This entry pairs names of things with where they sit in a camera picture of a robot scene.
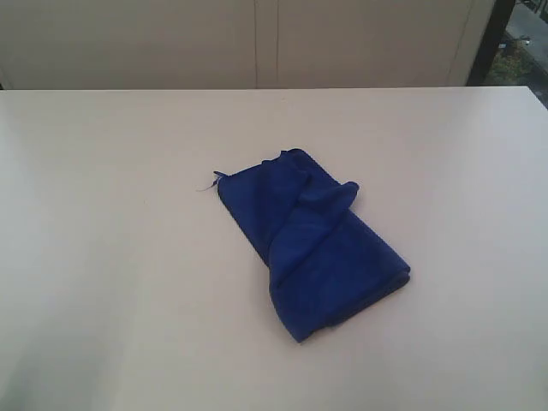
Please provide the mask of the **blue towel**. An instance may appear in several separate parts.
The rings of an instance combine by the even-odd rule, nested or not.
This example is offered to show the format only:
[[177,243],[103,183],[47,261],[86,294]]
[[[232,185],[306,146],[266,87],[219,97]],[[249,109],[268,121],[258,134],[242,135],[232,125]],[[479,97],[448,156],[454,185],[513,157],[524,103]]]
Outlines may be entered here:
[[298,343],[408,283],[408,263],[352,211],[359,185],[338,182],[305,151],[213,174],[219,199],[267,266],[272,304]]

